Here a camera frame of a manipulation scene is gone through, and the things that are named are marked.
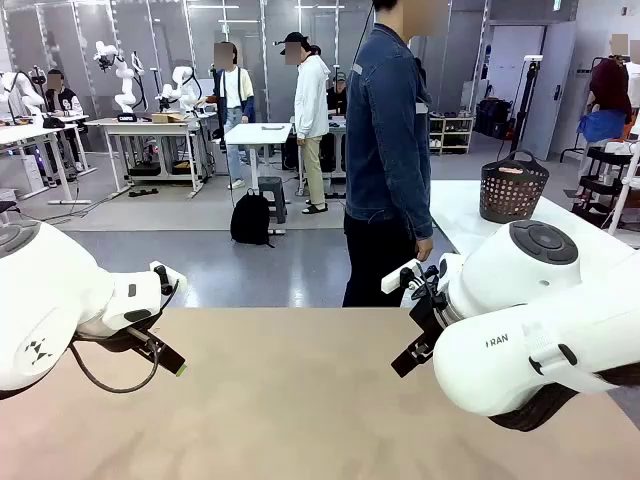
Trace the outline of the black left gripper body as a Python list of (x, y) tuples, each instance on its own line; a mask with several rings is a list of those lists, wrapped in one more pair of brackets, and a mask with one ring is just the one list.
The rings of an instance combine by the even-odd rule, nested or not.
[(150, 339), (150, 336), (155, 335), (150, 332), (150, 328), (154, 323), (154, 319), (137, 322), (129, 327), (125, 327), (124, 329), (117, 331), (110, 337), (95, 337), (75, 333), (73, 340), (80, 342), (94, 342), (110, 352), (123, 353), (125, 351), (132, 350), (134, 345), (153, 342)]

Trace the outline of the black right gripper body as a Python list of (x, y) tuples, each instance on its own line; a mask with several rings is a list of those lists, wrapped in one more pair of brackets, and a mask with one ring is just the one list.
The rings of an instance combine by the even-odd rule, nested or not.
[(422, 330), (415, 342), (435, 343), (446, 326), (442, 319), (442, 313), (448, 306), (445, 294), (422, 289), (412, 293), (411, 299), (416, 303), (410, 310), (409, 316)]

